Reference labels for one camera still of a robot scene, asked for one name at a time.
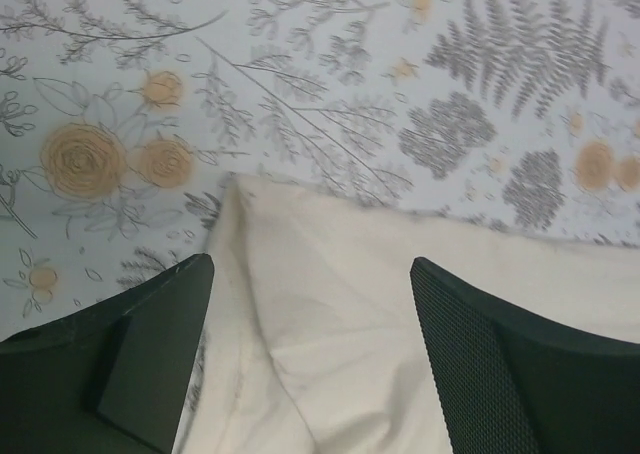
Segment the botanical print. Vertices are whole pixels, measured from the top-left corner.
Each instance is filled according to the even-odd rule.
[[[528,152],[512,171],[502,191],[505,204],[516,210],[516,225],[546,230],[565,203],[560,191],[562,174],[553,150]]]
[[[0,327],[198,252],[233,173],[637,247],[638,5],[0,0]]]
[[[501,0],[485,3],[488,24],[478,15],[474,1],[464,0],[465,25],[449,22],[449,38],[438,37],[438,45],[425,59],[427,65],[448,70],[469,90],[479,78],[483,99],[495,81],[496,107],[507,93],[516,91],[514,118],[534,100],[535,114],[543,118],[553,102],[574,86],[586,98],[592,77],[604,84],[608,22],[602,19],[593,32],[593,0],[584,0],[579,19],[566,0],[549,0],[548,14],[533,0],[509,0],[508,6]]]
[[[3,282],[14,289],[29,293],[29,298],[24,303],[22,317],[29,317],[35,309],[42,312],[43,306],[50,304],[54,299],[54,290],[58,282],[58,273],[50,265],[50,259],[33,259],[33,255],[20,249],[20,260],[24,269],[18,271],[17,278],[4,278]]]
[[[412,109],[409,117],[414,128],[400,133],[400,150],[439,180],[457,169],[470,149],[497,135],[482,107],[460,92],[432,101],[428,112]]]

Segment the floral tablecloth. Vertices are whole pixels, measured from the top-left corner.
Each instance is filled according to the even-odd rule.
[[[230,172],[640,242],[640,0],[0,4],[0,339],[202,249]]]

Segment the white cloth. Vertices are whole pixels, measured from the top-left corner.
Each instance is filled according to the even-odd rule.
[[[241,176],[210,253],[187,454],[450,454],[409,270],[424,256],[545,317],[640,342],[640,252],[550,244]]]

